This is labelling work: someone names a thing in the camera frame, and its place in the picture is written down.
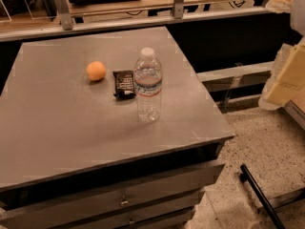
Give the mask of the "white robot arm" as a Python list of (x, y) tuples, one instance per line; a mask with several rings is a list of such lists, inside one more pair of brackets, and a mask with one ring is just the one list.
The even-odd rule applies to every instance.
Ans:
[[(305, 36), (305, 0), (269, 0), (266, 9), (275, 13), (290, 14), (290, 26)], [(277, 52), (262, 95), (258, 100), (260, 108), (276, 110), (284, 107), (305, 88), (305, 43), (301, 39), (294, 46), (283, 44)]]

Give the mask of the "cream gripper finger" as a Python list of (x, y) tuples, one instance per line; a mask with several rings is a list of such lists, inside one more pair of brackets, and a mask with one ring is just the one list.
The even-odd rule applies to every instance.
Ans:
[(294, 46), (283, 44), (275, 57), (258, 106), (273, 111), (284, 107), (305, 88), (305, 38)]

